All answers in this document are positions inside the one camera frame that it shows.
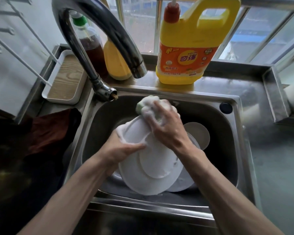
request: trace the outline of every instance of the person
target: person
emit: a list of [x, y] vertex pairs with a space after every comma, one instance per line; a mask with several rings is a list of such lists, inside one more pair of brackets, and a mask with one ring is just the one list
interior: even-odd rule
[[[209, 208], [222, 234], [283, 234], [230, 181], [215, 168], [205, 153], [192, 144], [176, 112], [154, 102], [165, 117], [160, 126], [146, 117], [155, 137], [174, 151], [197, 187], [209, 201]], [[102, 148], [90, 157], [55, 193], [19, 235], [71, 234], [92, 197], [130, 154], [144, 144], [122, 143], [114, 130]]]

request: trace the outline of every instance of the white tray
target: white tray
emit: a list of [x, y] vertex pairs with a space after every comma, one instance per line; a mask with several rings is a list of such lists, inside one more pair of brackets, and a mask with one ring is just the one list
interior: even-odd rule
[[[51, 83], [51, 85], [53, 84], [53, 81], [55, 80], [55, 77], [57, 76], [57, 74], [58, 74], [58, 72], [60, 70], [60, 67], [61, 67], [61, 65], [62, 65], [62, 63], [64, 61], [64, 58], [67, 55], [73, 55], [73, 52], [71, 50], [64, 50], [61, 53], [61, 55], [60, 55], [60, 57], [58, 59], [58, 62], [56, 63], [55, 67], [53, 68], [52, 73], [51, 73], [51, 75], [49, 77], [49, 80], [48, 80], [48, 82]], [[42, 92], [41, 95], [47, 101], [50, 101], [50, 102], [53, 102], [53, 103], [74, 105], [80, 100], [86, 78], [87, 78], [87, 74], [84, 71], [81, 78], [80, 78], [80, 81], [79, 81], [79, 83], [77, 85], [77, 88], [76, 88], [76, 91], [75, 91], [75, 94], [74, 94], [73, 98], [71, 98], [69, 100], [48, 98], [48, 93], [49, 93], [49, 91], [51, 89], [51, 86], [48, 86], [48, 85], [45, 86], [45, 88], [43, 89], [43, 92]]]

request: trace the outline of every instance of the orange label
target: orange label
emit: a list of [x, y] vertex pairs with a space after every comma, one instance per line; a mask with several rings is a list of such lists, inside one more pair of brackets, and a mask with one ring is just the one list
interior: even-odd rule
[[157, 69], [172, 76], [201, 76], [218, 47], [176, 48], [160, 43]]

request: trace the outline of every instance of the transparent bottle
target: transparent bottle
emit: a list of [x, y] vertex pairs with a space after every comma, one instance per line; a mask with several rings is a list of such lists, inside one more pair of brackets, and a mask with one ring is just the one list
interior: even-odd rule
[[94, 69], [100, 77], [105, 78], [108, 76], [108, 71], [99, 34], [87, 23], [85, 16], [76, 11], [71, 11], [70, 14], [73, 20], [75, 33], [94, 66]]

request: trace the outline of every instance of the person's left hand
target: person's left hand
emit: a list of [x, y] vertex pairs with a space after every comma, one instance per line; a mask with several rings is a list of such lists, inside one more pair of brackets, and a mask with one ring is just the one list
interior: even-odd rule
[[106, 171], [107, 175], [111, 175], [118, 168], [119, 162], [145, 147], [144, 143], [131, 144], [121, 142], [116, 130], [113, 130], [108, 140], [95, 155], [100, 157], [103, 164], [108, 168]]

